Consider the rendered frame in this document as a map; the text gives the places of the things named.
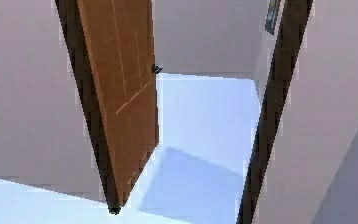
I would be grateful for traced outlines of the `brown wooden room door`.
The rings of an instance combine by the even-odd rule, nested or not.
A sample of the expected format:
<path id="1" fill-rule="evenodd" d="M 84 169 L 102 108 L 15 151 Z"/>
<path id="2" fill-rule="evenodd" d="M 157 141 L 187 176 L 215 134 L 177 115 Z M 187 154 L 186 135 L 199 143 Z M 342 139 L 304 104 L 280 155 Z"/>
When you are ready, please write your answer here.
<path id="1" fill-rule="evenodd" d="M 159 141 L 152 1 L 77 0 L 122 207 Z"/>

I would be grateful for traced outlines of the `dark brown door frame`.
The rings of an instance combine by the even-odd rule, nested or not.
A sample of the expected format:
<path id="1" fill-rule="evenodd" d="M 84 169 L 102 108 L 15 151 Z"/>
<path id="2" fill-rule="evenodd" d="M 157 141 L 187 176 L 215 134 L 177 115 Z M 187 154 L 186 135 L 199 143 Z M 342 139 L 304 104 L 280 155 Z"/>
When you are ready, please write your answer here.
<path id="1" fill-rule="evenodd" d="M 78 2 L 54 1 L 99 168 L 104 200 L 110 213 L 119 214 L 123 206 L 116 207 L 115 198 L 107 194 L 112 184 L 109 156 Z M 312 3 L 313 0 L 285 0 L 280 4 L 281 21 L 236 224 L 252 224 Z"/>

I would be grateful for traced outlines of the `dark framed wall picture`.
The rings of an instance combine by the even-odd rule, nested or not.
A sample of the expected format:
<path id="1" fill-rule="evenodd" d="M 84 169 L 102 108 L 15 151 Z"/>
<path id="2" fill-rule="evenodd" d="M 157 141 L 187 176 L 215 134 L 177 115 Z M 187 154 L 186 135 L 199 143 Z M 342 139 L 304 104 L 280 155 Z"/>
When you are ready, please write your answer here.
<path id="1" fill-rule="evenodd" d="M 280 2 L 281 0 L 270 0 L 268 4 L 268 10 L 265 20 L 265 30 L 271 35 L 275 33 L 275 26 L 279 13 Z"/>

